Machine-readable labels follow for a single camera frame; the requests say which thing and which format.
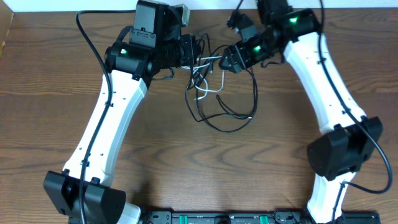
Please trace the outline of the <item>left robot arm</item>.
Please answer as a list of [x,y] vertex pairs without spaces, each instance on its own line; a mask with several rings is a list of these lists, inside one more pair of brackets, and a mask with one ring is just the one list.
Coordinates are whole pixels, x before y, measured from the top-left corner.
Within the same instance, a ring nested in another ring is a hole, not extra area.
[[183,34],[184,4],[138,1],[126,26],[99,63],[103,81],[81,141],[61,172],[48,172],[44,189],[70,223],[141,222],[142,210],[112,188],[119,150],[133,114],[163,70],[196,64],[200,47]]

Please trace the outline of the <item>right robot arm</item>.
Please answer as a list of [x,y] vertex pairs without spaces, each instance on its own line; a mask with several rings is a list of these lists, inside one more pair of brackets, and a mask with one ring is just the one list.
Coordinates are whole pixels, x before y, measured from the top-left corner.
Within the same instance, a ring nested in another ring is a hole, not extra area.
[[219,66],[239,73],[255,64],[265,67],[280,54],[299,77],[321,134],[307,147],[315,180],[305,222],[379,223],[376,213],[347,213],[341,206],[382,133],[380,119],[368,118],[350,95],[328,51],[323,26],[311,9],[294,10],[287,1],[258,1],[257,9],[263,32],[247,15],[232,12],[227,26],[241,39],[224,50]]

